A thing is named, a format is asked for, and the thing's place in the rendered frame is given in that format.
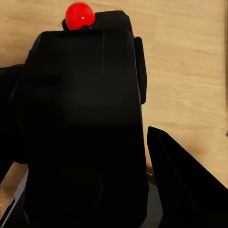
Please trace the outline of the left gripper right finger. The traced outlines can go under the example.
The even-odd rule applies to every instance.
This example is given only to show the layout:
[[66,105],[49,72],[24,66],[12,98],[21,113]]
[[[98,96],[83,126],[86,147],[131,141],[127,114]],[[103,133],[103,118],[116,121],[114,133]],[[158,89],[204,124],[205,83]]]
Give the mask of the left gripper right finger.
[[163,130],[147,145],[167,228],[228,228],[228,189]]

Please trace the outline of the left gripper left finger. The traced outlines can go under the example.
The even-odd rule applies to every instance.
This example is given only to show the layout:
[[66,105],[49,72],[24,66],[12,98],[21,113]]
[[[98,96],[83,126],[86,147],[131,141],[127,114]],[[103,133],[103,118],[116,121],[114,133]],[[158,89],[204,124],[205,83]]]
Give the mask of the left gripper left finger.
[[0,132],[0,183],[23,148],[18,127]]

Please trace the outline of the digital camera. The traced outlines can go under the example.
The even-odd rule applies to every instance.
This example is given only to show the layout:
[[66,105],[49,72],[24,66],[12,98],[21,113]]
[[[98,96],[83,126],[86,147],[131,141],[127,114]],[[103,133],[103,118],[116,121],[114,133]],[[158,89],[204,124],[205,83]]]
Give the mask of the digital camera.
[[140,37],[123,10],[72,4],[25,64],[0,68],[0,132],[18,127],[29,228],[141,228],[147,219]]

